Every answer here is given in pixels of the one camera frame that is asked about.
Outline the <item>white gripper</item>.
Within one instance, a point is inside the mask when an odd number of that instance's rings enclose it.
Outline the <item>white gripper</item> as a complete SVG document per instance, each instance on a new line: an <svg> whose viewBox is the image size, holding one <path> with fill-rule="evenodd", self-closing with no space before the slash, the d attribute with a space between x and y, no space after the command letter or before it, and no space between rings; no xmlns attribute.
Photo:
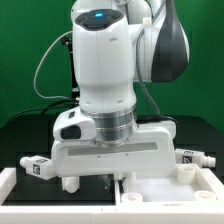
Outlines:
<svg viewBox="0 0 224 224"><path fill-rule="evenodd" d="M176 161L173 121L139 124L127 143L103 148L89 141L55 141L51 151L54 171L59 177L168 172Z"/></svg>

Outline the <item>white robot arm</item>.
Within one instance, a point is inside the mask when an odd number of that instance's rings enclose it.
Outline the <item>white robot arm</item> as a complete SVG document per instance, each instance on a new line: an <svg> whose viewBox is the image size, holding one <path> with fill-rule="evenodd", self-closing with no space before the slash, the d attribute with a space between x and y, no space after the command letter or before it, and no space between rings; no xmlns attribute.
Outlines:
<svg viewBox="0 0 224 224"><path fill-rule="evenodd" d="M176 125L135 116L133 84L171 82L189 62L174 0L78 0L72 47L77 107L59 115L51 158L59 177L168 171Z"/></svg>

